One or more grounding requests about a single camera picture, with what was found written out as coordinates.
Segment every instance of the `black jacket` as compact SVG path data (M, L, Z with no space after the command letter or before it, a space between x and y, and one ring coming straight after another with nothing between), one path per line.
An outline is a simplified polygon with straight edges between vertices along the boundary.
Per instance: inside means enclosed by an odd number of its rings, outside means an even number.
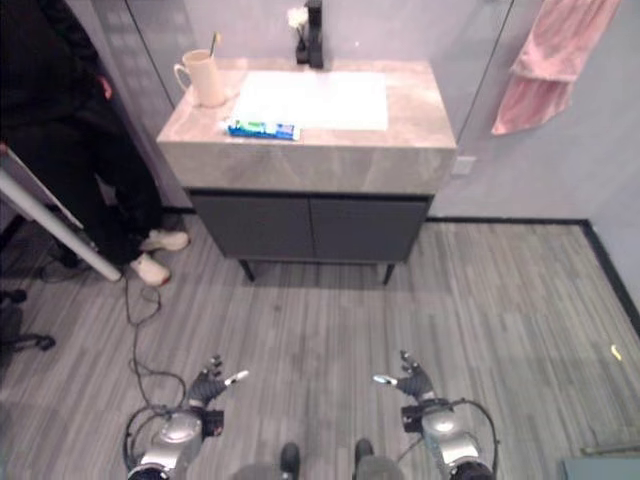
M2 129L61 118L96 91L98 54L63 0L0 0Z

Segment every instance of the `laminate flooring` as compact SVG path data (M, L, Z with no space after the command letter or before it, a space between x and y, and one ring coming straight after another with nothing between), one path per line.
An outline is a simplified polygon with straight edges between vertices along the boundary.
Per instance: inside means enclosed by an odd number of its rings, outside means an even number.
M385 288L382 267L348 265L261 263L251 284L197 217L170 222L184 222L193 241L156 254L173 278L141 331L141 359L189 380L214 353L225 373L251 372L217 402L224 434L207 441L189 478L275 461L289 440L307 479L349 479L362 436L397 457L414 439L400 422L410 402L371 375L399 375L400 349L439 394L487 406L501 479L561 478L560 460L581 447L640 438L638 337L579 227L425 224ZM122 431L142 399L128 368L124 284L92 271L43 283L51 243L29 224L2 252L2 287L29 294L23 330L58 344L14 354L2 372L0 465L6 479L125 478ZM139 280L129 288L139 318L149 304ZM157 402L178 397L169 380L146 385ZM464 417L490 456L488 428ZM401 467L408 479L437 478L422 445Z

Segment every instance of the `cabinet door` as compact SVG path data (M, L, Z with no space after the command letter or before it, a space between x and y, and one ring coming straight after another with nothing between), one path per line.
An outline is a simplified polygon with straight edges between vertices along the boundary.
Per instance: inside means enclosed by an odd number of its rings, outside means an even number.
M313 258L305 198L192 194L200 218L226 257Z
M322 260L406 260L429 201L312 199L316 256Z

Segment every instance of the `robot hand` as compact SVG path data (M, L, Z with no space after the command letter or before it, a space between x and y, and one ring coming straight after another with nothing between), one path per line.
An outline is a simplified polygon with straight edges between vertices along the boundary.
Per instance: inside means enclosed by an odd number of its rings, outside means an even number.
M416 400L417 405L402 408L405 431L422 434L444 479L495 479L496 457L490 469L481 459L482 451L477 438L462 427L462 419L455 412L456 406L469 403L488 415L484 407L464 399L450 402L446 398L438 398L431 379L420 364L405 351L400 352L400 358L407 377L396 379L388 375L374 375L373 380L395 387ZM496 445L494 431L494 448Z
M224 428L224 412L208 410L209 404L228 387L242 380L243 370L219 380L222 361L213 357L189 387L186 406L171 413L153 436L151 446L128 475L130 480L182 480L207 437L218 436Z

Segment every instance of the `sink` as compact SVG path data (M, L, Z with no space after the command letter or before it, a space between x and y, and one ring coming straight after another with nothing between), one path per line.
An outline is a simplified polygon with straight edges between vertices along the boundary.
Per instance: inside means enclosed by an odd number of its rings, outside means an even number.
M386 79L377 72L249 72L234 120L302 129L386 130Z

